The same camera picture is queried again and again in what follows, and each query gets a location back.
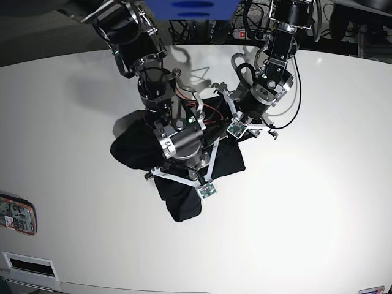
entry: label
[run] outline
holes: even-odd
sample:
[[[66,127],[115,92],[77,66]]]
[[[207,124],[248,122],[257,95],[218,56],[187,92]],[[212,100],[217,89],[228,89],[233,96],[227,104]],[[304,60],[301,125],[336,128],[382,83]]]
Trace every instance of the label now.
[[[14,230],[15,226],[13,225],[13,218],[9,216],[4,216],[4,218],[6,219],[6,227]]]
[[[383,294],[384,290],[385,290],[385,287],[381,286],[381,287],[377,287],[377,288],[361,290],[358,292],[358,294]]]

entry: white table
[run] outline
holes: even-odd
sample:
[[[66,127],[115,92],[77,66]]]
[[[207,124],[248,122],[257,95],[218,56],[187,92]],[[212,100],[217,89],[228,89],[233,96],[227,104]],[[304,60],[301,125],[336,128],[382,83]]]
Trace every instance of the white table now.
[[[165,62],[185,82],[198,82],[185,68],[210,66],[205,78],[236,88],[230,58],[242,47],[182,50],[190,64],[178,49]],[[297,120],[276,141],[242,143],[246,171],[218,179],[219,194],[180,224],[144,173],[109,153],[115,121],[142,107],[137,80],[120,76],[109,51],[0,68],[0,190],[32,202],[39,225],[34,237],[0,228],[0,250],[53,260],[55,290],[78,294],[68,283],[211,294],[388,289],[392,67],[309,51],[297,59]],[[294,96],[295,87],[271,113]],[[294,111],[271,119],[282,125]]]

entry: metal bracket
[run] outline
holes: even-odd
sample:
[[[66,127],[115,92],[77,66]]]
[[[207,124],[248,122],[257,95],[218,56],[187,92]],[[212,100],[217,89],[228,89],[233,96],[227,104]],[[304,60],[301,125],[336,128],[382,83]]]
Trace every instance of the metal bracket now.
[[[237,109],[235,108],[234,101],[228,95],[229,92],[227,90],[227,85],[223,82],[220,84],[213,83],[212,87],[216,88],[217,91],[223,95],[226,103],[228,104],[228,107],[230,108],[230,112],[232,113],[233,117],[238,117],[238,113],[237,113]]]
[[[209,165],[208,165],[208,170],[207,170],[207,174],[204,177],[207,181],[207,183],[205,185],[201,185],[199,180],[195,180],[195,181],[191,181],[189,179],[184,179],[180,176],[175,176],[172,175],[170,173],[164,173],[162,172],[162,170],[160,169],[160,167],[155,167],[151,170],[151,174],[154,176],[158,176],[160,178],[163,179],[169,179],[171,181],[177,182],[177,183],[181,183],[190,187],[193,187],[196,189],[197,191],[197,195],[200,197],[200,199],[202,201],[204,201],[205,198],[212,196],[213,194],[217,193],[217,189],[215,184],[213,183],[213,170],[214,170],[214,165],[215,165],[215,160],[216,160],[216,154],[217,154],[217,150],[218,150],[218,146],[219,146],[219,140],[221,138],[218,138],[215,140],[214,142],[214,146],[213,146],[213,150],[211,151],[211,157],[209,160]]]
[[[202,130],[205,130],[207,127],[204,124],[205,113],[203,111],[204,102],[203,102],[202,98],[200,98],[200,95],[198,94],[198,92],[194,88],[184,86],[179,75],[177,75],[175,78],[176,78],[176,83],[178,85],[178,88],[183,91],[191,93],[192,96],[195,98],[195,100],[197,102],[196,119],[197,119],[197,122],[199,123],[200,127],[202,128]]]

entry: black fabric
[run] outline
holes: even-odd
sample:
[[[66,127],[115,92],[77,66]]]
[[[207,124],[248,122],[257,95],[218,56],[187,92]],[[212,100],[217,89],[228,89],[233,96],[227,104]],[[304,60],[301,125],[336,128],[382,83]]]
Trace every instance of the black fabric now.
[[[209,105],[214,107],[219,102],[219,97],[211,100],[208,99]],[[230,110],[226,109],[224,105],[219,108],[219,111],[224,117],[227,117],[228,111],[230,113]],[[162,166],[164,164],[162,150],[150,123],[157,118],[156,114],[146,111],[143,118],[133,120],[125,132],[112,144],[110,152],[113,157],[132,169],[150,171],[153,167]],[[224,122],[210,125],[205,132],[206,137],[213,136],[216,132],[221,132],[222,126],[225,126]],[[211,154],[212,146],[206,150]],[[217,150],[212,175],[213,179],[244,170],[245,165],[238,142],[233,137],[221,140]],[[183,178],[188,175],[187,170],[177,168],[169,169],[168,172]],[[200,170],[200,173],[203,175],[206,172],[207,168]],[[154,177],[154,181],[159,195],[166,202],[166,207],[174,221],[182,222],[201,213],[202,204],[193,187],[159,177]]]

